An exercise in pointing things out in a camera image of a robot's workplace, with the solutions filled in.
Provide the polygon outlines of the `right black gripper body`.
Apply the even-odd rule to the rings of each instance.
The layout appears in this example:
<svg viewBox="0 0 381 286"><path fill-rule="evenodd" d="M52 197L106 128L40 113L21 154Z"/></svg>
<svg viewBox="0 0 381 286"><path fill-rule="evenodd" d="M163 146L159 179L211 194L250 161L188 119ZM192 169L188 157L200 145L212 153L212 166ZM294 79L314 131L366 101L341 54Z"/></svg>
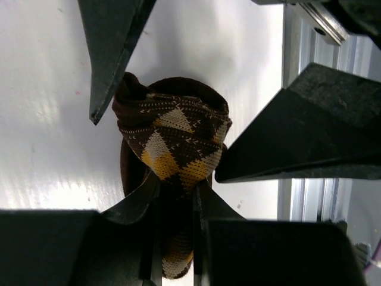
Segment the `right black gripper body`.
<svg viewBox="0 0 381 286"><path fill-rule="evenodd" d="M255 1L289 5L324 41L340 46L350 35L369 37L380 47L380 1Z"/></svg>

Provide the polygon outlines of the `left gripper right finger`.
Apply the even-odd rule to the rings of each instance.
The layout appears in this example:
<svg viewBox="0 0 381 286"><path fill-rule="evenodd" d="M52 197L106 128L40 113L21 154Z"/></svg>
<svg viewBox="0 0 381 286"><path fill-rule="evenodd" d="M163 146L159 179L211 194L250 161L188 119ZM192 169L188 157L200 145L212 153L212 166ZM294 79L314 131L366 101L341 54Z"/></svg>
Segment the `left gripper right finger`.
<svg viewBox="0 0 381 286"><path fill-rule="evenodd" d="M345 231L331 222L248 220L201 182L193 191L195 285L365 285Z"/></svg>

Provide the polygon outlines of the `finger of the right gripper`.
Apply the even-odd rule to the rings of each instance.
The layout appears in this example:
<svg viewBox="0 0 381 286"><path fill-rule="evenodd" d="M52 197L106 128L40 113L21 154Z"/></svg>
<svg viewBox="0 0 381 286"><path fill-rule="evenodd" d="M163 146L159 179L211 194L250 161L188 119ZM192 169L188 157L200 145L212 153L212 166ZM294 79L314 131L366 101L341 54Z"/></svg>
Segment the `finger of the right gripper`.
<svg viewBox="0 0 381 286"><path fill-rule="evenodd" d="M223 155L219 183L380 178L380 83L309 64Z"/></svg>
<svg viewBox="0 0 381 286"><path fill-rule="evenodd" d="M89 118L98 124L120 84L155 0L78 0L91 63Z"/></svg>

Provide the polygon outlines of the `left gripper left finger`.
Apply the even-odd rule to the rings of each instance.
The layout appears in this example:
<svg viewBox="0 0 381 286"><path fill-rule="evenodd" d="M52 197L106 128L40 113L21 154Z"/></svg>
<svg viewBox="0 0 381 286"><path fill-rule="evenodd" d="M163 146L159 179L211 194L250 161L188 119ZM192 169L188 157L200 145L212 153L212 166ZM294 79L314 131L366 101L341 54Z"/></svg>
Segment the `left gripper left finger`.
<svg viewBox="0 0 381 286"><path fill-rule="evenodd" d="M161 285L160 182L104 212L2 210L2 285Z"/></svg>

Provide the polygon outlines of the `brown argyle sock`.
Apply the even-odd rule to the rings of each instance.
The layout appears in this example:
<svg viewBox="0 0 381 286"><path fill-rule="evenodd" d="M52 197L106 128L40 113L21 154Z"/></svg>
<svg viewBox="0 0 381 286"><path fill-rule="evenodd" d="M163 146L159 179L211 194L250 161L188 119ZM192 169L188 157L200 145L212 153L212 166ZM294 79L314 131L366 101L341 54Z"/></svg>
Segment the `brown argyle sock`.
<svg viewBox="0 0 381 286"><path fill-rule="evenodd" d="M122 134L125 195L149 172L161 181L162 276L178 279L193 259L192 191L209 179L226 151L232 125L227 101L208 85L169 77L148 86L125 73L112 105Z"/></svg>

